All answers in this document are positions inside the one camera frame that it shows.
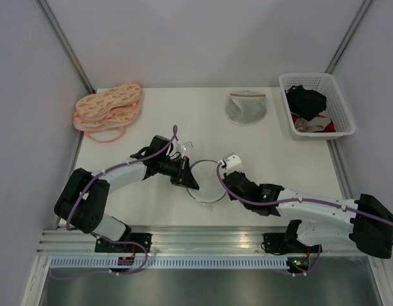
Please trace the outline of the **blue-zipper white mesh laundry bag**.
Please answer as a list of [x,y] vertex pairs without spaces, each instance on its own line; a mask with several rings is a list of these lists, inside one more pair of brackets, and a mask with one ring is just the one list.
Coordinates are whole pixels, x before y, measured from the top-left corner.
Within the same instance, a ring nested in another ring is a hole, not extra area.
[[210,159],[201,159],[191,165],[191,172],[199,185],[199,190],[187,188],[188,195],[212,210],[212,206],[226,196],[216,174],[218,162]]

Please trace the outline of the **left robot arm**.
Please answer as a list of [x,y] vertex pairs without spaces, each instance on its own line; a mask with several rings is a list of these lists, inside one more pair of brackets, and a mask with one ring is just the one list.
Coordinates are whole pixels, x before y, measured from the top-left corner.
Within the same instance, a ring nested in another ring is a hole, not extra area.
[[107,215],[107,198],[116,190],[156,174],[168,176],[174,186],[197,190],[199,185],[188,156],[178,152],[177,157],[172,157],[172,150],[171,140],[155,136],[149,146],[107,170],[74,170],[55,204],[55,215],[66,221],[69,230],[95,236],[96,252],[148,252],[151,234],[134,233],[130,226]]

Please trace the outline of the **black garment in basket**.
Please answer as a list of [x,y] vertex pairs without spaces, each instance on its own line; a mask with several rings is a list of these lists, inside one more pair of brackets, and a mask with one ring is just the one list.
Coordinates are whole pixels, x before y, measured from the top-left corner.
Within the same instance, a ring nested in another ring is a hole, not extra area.
[[323,94],[302,85],[292,86],[285,94],[290,111],[305,120],[311,120],[327,109],[327,98]]

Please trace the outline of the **beige-trim mesh laundry bag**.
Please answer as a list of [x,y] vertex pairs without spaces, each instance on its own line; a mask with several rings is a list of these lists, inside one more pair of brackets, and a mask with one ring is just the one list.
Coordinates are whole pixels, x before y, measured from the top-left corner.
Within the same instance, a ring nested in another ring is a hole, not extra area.
[[225,105],[225,115],[238,126],[251,126],[267,112],[266,94],[255,91],[233,91]]

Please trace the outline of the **left aluminium corner post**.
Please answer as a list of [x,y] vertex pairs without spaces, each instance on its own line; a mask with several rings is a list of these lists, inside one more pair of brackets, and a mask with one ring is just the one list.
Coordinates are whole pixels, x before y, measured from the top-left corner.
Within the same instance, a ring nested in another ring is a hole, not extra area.
[[82,85],[84,86],[85,90],[89,93],[95,93],[95,88],[93,87],[91,81],[89,80],[87,74],[84,71],[83,66],[81,65],[75,51],[69,40],[67,39],[56,15],[54,14],[49,2],[47,0],[36,0],[36,4],[38,5],[40,11],[42,12],[43,16],[47,20],[50,28],[54,32],[58,42],[60,43],[61,48],[63,49],[64,53],[66,54],[72,68],[74,69],[75,73],[77,74],[79,80],[81,81]]

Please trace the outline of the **aluminium corner post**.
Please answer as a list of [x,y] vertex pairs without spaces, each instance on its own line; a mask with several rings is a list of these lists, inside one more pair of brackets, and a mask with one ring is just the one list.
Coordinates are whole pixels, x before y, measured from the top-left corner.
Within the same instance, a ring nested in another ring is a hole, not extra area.
[[348,26],[344,36],[342,37],[332,59],[330,60],[325,73],[333,74],[334,70],[337,68],[341,58],[344,56],[346,49],[349,47],[350,43],[352,42],[357,30],[359,29],[361,23],[364,21],[366,15],[368,14],[369,10],[375,3],[374,0],[363,0],[356,11],[350,25]]
[[81,81],[82,85],[84,86],[85,90],[89,93],[95,93],[95,88],[93,87],[91,81],[89,80],[87,74],[84,71],[83,66],[81,65],[75,51],[69,40],[67,39],[56,15],[54,14],[49,2],[47,0],[36,0],[36,4],[38,5],[40,11],[42,12],[43,16],[47,20],[50,28],[54,32],[58,42],[60,43],[61,48],[63,49],[64,53],[66,54],[72,68],[74,69],[75,73],[77,74],[79,80]]

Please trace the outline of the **white plastic basket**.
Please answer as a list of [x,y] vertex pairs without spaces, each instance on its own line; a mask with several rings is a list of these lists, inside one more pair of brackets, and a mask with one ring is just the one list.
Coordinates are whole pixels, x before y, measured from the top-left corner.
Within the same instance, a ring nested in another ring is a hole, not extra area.
[[281,97],[294,140],[334,140],[355,132],[336,79],[328,73],[284,73]]

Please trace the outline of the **pink patterned laundry bag stack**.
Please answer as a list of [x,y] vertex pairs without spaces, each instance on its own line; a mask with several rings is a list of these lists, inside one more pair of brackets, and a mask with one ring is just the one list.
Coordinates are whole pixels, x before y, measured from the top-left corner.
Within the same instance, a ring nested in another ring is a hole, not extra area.
[[113,139],[95,140],[98,143],[112,143],[122,138],[126,126],[140,115],[141,102],[142,88],[135,82],[90,94],[75,104],[74,128],[92,140],[95,140],[95,133],[116,130],[119,135]]

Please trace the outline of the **beige bra in basket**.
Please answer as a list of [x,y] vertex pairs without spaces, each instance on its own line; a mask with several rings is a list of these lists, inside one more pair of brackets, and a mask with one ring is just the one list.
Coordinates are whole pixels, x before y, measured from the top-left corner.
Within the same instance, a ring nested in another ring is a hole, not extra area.
[[324,131],[331,123],[331,119],[327,117],[315,117],[310,121],[299,117],[295,121],[294,126],[295,129],[301,133],[315,133]]

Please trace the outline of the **aluminium rail table edge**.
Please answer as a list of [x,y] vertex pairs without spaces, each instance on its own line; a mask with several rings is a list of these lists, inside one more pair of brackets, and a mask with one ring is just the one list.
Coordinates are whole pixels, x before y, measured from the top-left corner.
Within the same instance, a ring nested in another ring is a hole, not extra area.
[[[150,233],[153,256],[256,256],[264,233],[284,233],[281,226],[133,226],[135,233]],[[94,255],[96,239],[64,227],[45,230],[39,255]]]

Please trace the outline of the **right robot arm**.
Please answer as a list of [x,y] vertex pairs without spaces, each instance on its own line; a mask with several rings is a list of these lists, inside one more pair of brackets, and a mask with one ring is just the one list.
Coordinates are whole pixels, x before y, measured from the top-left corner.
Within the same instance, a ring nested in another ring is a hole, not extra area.
[[283,237],[289,251],[348,245],[368,256],[392,256],[393,214],[374,196],[340,200],[309,196],[275,184],[257,185],[237,171],[218,178],[230,199],[240,201],[246,209],[289,220]]

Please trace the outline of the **red garment in basket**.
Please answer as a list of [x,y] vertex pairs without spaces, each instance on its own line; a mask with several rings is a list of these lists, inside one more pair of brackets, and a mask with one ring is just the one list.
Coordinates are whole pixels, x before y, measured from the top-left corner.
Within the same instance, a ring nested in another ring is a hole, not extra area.
[[[291,116],[292,116],[293,124],[294,124],[295,121],[300,117],[300,116],[298,116],[298,115],[295,114],[295,113],[291,113]],[[334,123],[333,123],[333,121],[332,121],[332,123],[329,124],[329,125],[325,128],[324,131],[322,131],[322,132],[316,132],[316,133],[335,133],[335,132],[336,132],[336,128],[335,128],[335,125],[334,125]]]

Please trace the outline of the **right aluminium corner post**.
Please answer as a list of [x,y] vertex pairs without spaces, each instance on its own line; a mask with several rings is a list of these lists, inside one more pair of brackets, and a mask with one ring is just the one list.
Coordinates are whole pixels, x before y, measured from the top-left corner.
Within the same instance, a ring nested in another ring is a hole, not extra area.
[[341,58],[344,56],[346,49],[349,47],[350,43],[352,42],[357,30],[359,29],[361,23],[364,21],[366,15],[368,14],[369,10],[375,3],[374,0],[363,0],[356,11],[350,25],[348,26],[344,36],[342,37],[332,59],[330,60],[325,73],[333,74],[334,70],[337,68]]

